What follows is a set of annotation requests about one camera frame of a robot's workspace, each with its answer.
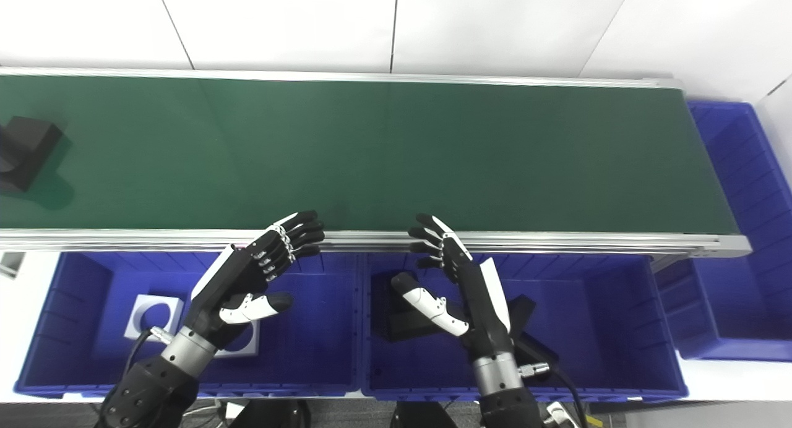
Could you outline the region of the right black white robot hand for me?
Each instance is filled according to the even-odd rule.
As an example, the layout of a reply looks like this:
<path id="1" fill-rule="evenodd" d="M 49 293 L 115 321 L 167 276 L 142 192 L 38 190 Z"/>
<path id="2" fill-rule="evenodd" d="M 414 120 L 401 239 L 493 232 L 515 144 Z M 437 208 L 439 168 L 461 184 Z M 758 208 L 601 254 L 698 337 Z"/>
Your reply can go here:
<path id="1" fill-rule="evenodd" d="M 419 213 L 416 221 L 419 226 L 408 230 L 414 239 L 410 250 L 423 254 L 416 267 L 438 268 L 458 287 L 461 311 L 451 312 L 447 298 L 431 293 L 410 272 L 394 276 L 393 289 L 430 323 L 459 338 L 471 361 L 513 355 L 506 297 L 492 276 L 495 268 L 476 262 L 458 234 L 437 216 Z"/>

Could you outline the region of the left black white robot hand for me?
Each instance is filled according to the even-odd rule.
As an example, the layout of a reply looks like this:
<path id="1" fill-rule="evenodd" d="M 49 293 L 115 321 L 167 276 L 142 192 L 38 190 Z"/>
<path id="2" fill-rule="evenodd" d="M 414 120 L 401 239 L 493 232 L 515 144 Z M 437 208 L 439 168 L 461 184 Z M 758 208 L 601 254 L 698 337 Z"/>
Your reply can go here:
<path id="1" fill-rule="evenodd" d="M 278 220 L 244 247 L 223 249 L 194 287 L 182 326 L 216 350 L 224 350 L 257 320 L 278 315 L 294 303 L 269 285 L 300 258 L 319 254 L 324 225 L 314 210 Z"/>

